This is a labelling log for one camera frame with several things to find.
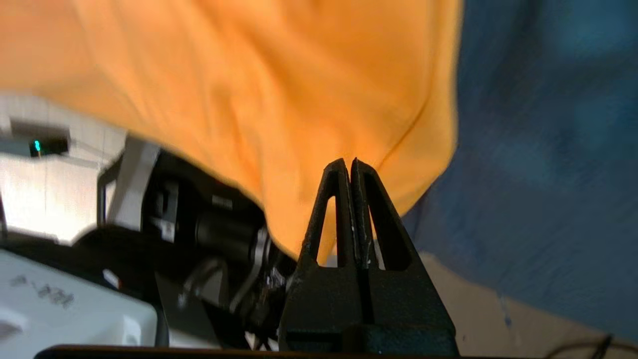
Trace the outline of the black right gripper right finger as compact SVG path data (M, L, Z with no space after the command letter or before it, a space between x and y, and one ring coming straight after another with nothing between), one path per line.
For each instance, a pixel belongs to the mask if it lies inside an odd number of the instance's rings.
M385 326L454 329L380 176L359 159L351 164L351 197L367 318Z

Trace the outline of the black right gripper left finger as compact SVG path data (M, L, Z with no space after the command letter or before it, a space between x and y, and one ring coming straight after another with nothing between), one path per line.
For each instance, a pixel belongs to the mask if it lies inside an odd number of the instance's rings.
M355 204L355 170L344 159L323 171L296 271L280 321L281 334L339 334L362 323L360 273L370 265L369 214ZM319 249L329 200L335 200L337 266L319 265Z

